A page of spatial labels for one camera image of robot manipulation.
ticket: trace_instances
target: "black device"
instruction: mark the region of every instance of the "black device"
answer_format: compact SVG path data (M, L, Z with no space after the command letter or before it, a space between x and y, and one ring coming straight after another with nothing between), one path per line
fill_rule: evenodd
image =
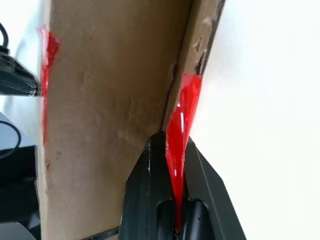
M125 186L119 240L245 240L226 187L195 143L185 153L182 231L165 158L165 133L147 141Z
M0 45L0 95L38 96L40 84L35 76L9 55L9 37L0 23L3 44Z

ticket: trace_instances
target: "brown cardboard surface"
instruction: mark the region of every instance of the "brown cardboard surface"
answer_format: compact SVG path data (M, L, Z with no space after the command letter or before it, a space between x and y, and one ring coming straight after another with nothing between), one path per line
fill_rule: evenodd
M61 46L48 88L44 240L80 240L120 224L125 182L147 138L161 128L177 60L165 122L178 76L192 72L208 46L212 26L202 22L212 19L217 2L195 0L188 20L190 6L52 1L50 31Z

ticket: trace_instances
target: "red plastic film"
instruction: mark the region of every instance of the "red plastic film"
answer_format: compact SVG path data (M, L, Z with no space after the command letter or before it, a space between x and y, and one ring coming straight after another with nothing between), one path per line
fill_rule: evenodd
M181 231L185 152L195 117L202 76L184 73L179 102L166 130L165 157L176 203L176 230Z
M54 35L44 27L38 30L38 34L43 42L43 53L41 59L41 94L43 96L43 143L45 143L47 137L47 107L50 68L54 64L61 41L54 37Z

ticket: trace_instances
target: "torn cardboard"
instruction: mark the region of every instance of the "torn cardboard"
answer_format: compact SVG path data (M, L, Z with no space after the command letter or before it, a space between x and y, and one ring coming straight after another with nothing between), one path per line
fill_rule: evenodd
M217 6L215 0L52 1L50 31L61 45L48 87L39 159L45 164L38 169L45 173L44 240L80 240L120 224L125 182L147 138L165 126L181 73L193 72L208 47L212 26L204 19Z

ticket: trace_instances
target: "cardboard box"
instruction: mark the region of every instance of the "cardboard box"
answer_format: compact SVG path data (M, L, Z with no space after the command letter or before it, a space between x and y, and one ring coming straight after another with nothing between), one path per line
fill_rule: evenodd
M42 239L119 226L125 182L165 129L182 73L202 74L223 0L55 0L61 39L39 154Z

